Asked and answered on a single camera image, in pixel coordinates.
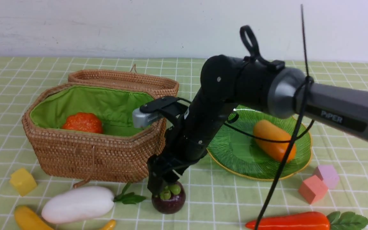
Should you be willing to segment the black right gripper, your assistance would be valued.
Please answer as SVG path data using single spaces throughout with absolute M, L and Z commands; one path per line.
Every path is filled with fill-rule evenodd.
M 171 154 L 152 155 L 147 160 L 148 190 L 152 195 L 159 195 L 167 186 L 175 184 L 184 172 L 199 160 L 200 158 L 183 160 Z

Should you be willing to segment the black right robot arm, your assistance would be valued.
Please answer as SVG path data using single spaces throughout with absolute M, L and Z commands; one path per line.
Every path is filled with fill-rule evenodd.
M 142 113 L 157 113 L 173 124 L 162 153 L 147 161 L 147 188 L 153 195 L 178 180 L 174 170 L 182 174 L 206 155 L 238 105 L 280 119 L 299 114 L 368 142 L 368 91 L 315 83 L 284 61 L 265 60 L 248 25 L 240 28 L 240 37 L 249 56 L 207 59 L 201 87 L 189 106 L 166 96 L 140 107 Z

